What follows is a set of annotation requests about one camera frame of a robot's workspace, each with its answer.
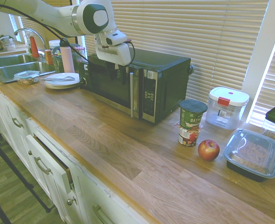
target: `red latch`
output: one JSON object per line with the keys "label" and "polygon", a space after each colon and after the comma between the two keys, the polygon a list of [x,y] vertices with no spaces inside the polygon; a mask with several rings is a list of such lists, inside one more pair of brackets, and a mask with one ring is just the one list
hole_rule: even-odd
{"label": "red latch", "polygon": [[219,97],[217,103],[219,105],[222,105],[222,106],[229,106],[230,101],[231,101],[230,99],[227,99],[227,98],[224,98],[224,97]]}

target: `wooden floor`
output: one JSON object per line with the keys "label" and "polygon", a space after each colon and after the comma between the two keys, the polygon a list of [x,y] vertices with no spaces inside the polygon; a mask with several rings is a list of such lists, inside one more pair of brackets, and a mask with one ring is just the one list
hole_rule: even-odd
{"label": "wooden floor", "polygon": [[[35,192],[50,208],[53,203],[36,182],[21,160],[0,137],[1,148],[22,173],[25,179],[34,185]],[[54,208],[46,213],[29,190],[0,157],[0,206],[13,224],[63,224],[58,211]]]}

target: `microwave control panel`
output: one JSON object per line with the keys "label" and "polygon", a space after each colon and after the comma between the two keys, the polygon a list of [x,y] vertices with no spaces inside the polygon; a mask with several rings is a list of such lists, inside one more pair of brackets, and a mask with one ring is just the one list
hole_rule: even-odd
{"label": "microwave control panel", "polygon": [[158,73],[150,70],[143,73],[142,118],[155,123]]}
{"label": "microwave control panel", "polygon": [[145,78],[143,85],[143,112],[148,115],[154,116],[156,80]]}

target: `white plate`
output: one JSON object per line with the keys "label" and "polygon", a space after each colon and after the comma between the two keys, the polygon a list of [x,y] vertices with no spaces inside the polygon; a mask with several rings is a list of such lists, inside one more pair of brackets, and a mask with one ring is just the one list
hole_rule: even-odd
{"label": "white plate", "polygon": [[61,85],[61,86],[55,86],[55,85],[49,85],[47,83],[45,83],[45,86],[49,89],[54,89],[54,90],[61,90],[61,89],[68,89],[68,88],[72,88],[75,86],[78,86],[79,83],[77,84],[73,84],[73,85]]}
{"label": "white plate", "polygon": [[79,74],[78,73],[57,73],[53,74],[51,76],[48,76],[47,78],[56,78],[56,77],[64,77],[64,76],[71,76],[75,78],[74,81],[46,81],[45,80],[45,86],[47,88],[51,89],[66,89],[71,88],[74,86],[79,85]]}

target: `drawer handle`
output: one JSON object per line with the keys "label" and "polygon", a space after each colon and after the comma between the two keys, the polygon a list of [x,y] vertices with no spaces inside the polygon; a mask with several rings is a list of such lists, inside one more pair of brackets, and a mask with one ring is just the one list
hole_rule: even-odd
{"label": "drawer handle", "polygon": [[75,197],[73,197],[73,199],[68,199],[67,200],[67,205],[73,205],[73,201],[76,202],[76,198]]}
{"label": "drawer handle", "polygon": [[105,219],[104,219],[104,218],[100,215],[100,213],[98,212],[98,211],[101,209],[100,205],[98,205],[97,207],[93,206],[92,209],[93,209],[93,211],[95,212],[95,214],[96,214],[96,216],[98,217],[98,219],[101,221],[101,223],[103,223],[103,224],[108,224],[108,222],[105,221]]}
{"label": "drawer handle", "polygon": [[51,172],[51,169],[50,169],[50,168],[44,169],[44,168],[39,164],[39,161],[41,160],[40,157],[34,157],[34,158],[35,158],[35,163],[36,163],[36,165],[38,166],[38,168],[40,168],[40,170],[41,170],[43,173],[49,175],[49,173]]}
{"label": "drawer handle", "polygon": [[17,127],[23,127],[23,124],[20,124],[20,122],[17,120],[17,118],[12,118],[13,123],[17,126]]}

